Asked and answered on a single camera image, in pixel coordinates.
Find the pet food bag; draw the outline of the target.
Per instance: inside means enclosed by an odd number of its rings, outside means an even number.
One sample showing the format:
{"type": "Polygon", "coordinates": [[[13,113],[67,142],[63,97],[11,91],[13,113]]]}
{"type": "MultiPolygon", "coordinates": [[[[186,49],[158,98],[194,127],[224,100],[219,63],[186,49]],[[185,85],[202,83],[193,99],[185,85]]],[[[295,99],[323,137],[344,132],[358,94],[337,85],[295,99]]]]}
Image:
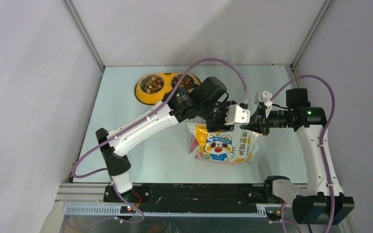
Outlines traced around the pet food bag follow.
{"type": "Polygon", "coordinates": [[[203,123],[187,123],[193,135],[190,155],[215,164],[237,165],[250,162],[258,152],[259,133],[239,127],[230,132],[209,132],[203,123]]]}

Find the yellow double pet bowl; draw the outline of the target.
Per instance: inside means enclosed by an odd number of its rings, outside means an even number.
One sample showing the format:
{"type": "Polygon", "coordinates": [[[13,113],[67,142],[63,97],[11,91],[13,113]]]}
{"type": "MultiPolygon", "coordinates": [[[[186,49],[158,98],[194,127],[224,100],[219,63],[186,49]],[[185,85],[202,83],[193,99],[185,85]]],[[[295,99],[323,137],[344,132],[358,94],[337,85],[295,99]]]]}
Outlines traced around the yellow double pet bowl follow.
{"type": "Polygon", "coordinates": [[[155,105],[175,87],[182,75],[180,72],[148,74],[135,85],[135,97],[143,104],[155,105]]]}

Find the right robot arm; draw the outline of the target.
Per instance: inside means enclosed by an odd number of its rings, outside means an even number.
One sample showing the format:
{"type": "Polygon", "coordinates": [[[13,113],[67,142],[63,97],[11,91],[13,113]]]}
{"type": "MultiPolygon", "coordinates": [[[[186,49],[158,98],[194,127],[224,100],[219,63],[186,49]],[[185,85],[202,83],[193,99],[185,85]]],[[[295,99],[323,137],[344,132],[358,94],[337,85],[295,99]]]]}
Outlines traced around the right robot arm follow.
{"type": "Polygon", "coordinates": [[[321,107],[312,107],[305,88],[286,91],[286,109],[273,110],[272,93],[255,96],[257,109],[251,116],[250,131],[268,135],[271,128],[292,128],[300,142],[307,173],[307,188],[302,189],[285,176],[268,176],[263,197],[275,203],[279,199],[292,206],[299,224],[340,224],[355,207],[346,196],[332,165],[327,140],[328,123],[321,107]]]}

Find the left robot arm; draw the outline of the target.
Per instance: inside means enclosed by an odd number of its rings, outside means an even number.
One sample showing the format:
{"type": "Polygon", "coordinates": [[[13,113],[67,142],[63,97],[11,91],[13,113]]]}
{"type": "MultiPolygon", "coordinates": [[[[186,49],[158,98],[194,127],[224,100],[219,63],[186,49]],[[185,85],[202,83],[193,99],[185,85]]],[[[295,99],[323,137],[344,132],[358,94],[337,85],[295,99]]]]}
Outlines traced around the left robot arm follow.
{"type": "Polygon", "coordinates": [[[116,197],[122,202],[132,200],[134,189],[127,153],[157,132],[196,117],[205,120],[210,132],[232,131],[234,126],[227,125],[226,117],[236,101],[219,100],[227,94],[225,85],[219,79],[208,77],[192,90],[173,88],[162,101],[127,126],[112,131],[98,129],[96,138],[108,175],[116,188],[116,197]]]}

